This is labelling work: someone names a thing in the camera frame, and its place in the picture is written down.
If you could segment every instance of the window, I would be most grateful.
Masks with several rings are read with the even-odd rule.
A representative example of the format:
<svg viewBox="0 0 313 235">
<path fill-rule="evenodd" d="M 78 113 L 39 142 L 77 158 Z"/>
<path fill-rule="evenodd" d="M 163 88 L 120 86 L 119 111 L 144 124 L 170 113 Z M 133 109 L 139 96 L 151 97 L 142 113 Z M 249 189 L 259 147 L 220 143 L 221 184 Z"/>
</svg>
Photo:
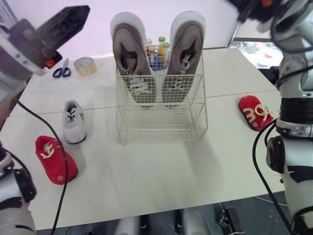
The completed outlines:
<svg viewBox="0 0 313 235">
<path fill-rule="evenodd" d="M 232 42 L 230 48 L 238 48 L 250 63 L 258 69 L 279 66 L 283 59 L 281 50 L 274 43 Z"/>
</svg>

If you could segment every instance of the blue scissors handle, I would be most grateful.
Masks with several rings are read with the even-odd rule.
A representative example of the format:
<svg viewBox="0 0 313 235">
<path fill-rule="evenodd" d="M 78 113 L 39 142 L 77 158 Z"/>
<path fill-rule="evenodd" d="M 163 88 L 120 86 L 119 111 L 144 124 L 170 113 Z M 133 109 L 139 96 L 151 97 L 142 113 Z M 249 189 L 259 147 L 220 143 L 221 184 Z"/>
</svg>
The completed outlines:
<svg viewBox="0 0 313 235">
<path fill-rule="evenodd" d="M 70 69 L 68 67 L 65 68 L 58 68 L 56 71 L 53 72 L 52 77 L 59 78 L 59 77 L 68 77 L 70 76 Z"/>
<path fill-rule="evenodd" d="M 70 76 L 70 69 L 68 67 L 65 67 L 62 71 L 62 77 L 68 77 Z"/>
</svg>

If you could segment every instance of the white sneaker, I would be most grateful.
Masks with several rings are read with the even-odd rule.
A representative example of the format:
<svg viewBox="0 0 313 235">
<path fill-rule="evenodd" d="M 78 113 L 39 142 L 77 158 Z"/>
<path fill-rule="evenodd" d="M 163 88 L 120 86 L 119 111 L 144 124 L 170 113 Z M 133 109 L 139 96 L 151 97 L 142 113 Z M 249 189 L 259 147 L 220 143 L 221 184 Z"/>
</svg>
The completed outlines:
<svg viewBox="0 0 313 235">
<path fill-rule="evenodd" d="M 65 103 L 62 122 L 63 136 L 66 142 L 80 143 L 86 138 L 84 112 L 75 100 Z"/>
<path fill-rule="evenodd" d="M 154 103 L 157 97 L 156 83 L 149 76 L 152 70 L 141 19 L 131 12 L 118 13 L 111 20 L 110 31 L 116 66 L 121 75 L 130 76 L 124 78 L 129 92 L 137 103 Z"/>
<path fill-rule="evenodd" d="M 179 14 L 173 21 L 170 61 L 167 75 L 195 74 L 202 54 L 205 18 L 196 11 Z M 162 86 L 163 102 L 183 102 L 194 76 L 166 77 Z"/>
</svg>

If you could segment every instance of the orange light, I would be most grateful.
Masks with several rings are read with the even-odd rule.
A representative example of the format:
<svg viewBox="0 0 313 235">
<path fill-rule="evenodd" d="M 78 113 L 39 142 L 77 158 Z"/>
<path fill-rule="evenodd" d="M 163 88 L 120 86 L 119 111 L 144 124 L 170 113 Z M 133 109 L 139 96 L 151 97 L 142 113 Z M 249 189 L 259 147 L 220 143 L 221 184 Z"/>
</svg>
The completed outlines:
<svg viewBox="0 0 313 235">
<path fill-rule="evenodd" d="M 45 65 L 47 65 L 48 68 L 51 68 L 55 65 L 55 61 L 53 59 L 47 60 Z"/>
<path fill-rule="evenodd" d="M 261 4 L 263 7 L 270 7 L 273 4 L 273 0 L 262 0 Z"/>
</svg>

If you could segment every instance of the white wire basket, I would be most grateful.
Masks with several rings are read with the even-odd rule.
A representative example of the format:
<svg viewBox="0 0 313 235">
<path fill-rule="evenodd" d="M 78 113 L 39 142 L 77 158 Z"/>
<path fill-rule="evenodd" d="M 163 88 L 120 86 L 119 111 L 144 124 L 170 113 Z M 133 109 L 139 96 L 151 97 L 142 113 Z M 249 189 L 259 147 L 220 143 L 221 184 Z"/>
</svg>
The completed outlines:
<svg viewBox="0 0 313 235">
<path fill-rule="evenodd" d="M 158 49 L 153 53 L 157 57 Z M 150 64 L 156 70 L 153 75 L 121 76 L 117 70 L 116 125 L 121 144 L 131 141 L 196 141 L 207 131 L 202 57 L 193 75 L 167 75 L 167 64 L 168 61 L 160 63 L 155 58 Z M 130 89 L 134 80 L 145 82 L 152 92 L 137 94 Z M 179 91 L 170 89 L 177 84 Z"/>
</svg>

